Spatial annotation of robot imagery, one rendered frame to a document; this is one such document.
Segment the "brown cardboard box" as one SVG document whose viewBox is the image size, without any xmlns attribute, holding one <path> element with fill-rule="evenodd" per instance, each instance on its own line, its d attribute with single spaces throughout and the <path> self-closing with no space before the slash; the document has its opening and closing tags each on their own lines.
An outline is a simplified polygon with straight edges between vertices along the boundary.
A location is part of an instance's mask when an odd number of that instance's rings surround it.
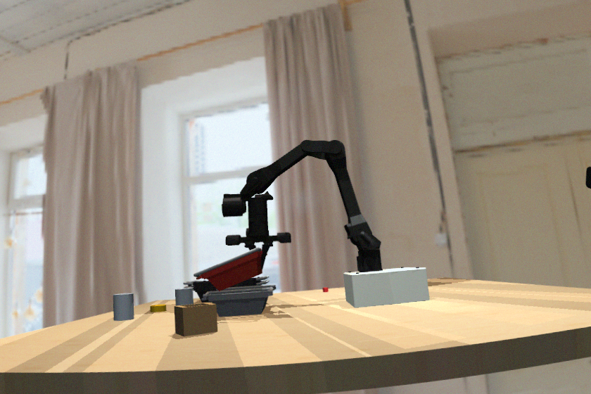
<svg viewBox="0 0 591 394">
<path fill-rule="evenodd" d="M 217 304 L 175 306 L 174 326 L 175 333 L 183 337 L 217 332 Z"/>
</svg>

